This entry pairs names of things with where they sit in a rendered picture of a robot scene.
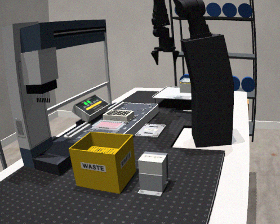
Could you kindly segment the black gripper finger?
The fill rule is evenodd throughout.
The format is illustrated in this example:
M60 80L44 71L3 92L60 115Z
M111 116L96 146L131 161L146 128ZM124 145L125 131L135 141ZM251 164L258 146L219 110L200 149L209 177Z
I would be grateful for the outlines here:
M157 52L151 52L153 58L155 59L156 64L158 65L158 51Z
M174 65L176 65L176 60L179 55L179 52L173 52L172 55L173 55Z

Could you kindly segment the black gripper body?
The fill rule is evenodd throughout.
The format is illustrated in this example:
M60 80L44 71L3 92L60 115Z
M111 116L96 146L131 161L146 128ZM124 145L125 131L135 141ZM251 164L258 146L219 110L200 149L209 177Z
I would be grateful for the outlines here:
M164 39L159 38L159 47L154 47L154 51L163 51L163 52L178 52L173 51L173 49L176 49L176 47L170 47L170 37L164 37Z

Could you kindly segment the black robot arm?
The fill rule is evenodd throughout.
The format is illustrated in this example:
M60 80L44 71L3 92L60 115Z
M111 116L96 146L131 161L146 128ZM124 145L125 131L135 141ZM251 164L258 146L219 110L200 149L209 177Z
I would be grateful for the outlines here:
M164 39L164 37L170 36L169 28L165 27L170 25L165 0L153 1L153 35ZM173 0L173 2L178 16L188 20L191 40L212 36L205 17L203 17L206 8L202 0Z

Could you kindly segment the white well plate with pink wells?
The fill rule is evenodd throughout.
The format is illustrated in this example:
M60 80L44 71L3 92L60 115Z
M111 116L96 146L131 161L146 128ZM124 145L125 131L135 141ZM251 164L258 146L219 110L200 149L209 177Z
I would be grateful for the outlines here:
M105 131L118 131L123 126L125 126L125 122L100 120L94 125L92 125L92 129L99 129Z

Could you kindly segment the yellow waste bin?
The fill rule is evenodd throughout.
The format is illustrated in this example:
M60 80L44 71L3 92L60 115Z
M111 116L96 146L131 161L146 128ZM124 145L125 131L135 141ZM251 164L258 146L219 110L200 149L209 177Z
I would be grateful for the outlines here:
M91 146L115 154L86 151ZM69 148L77 186L120 194L136 172L133 135L90 132Z

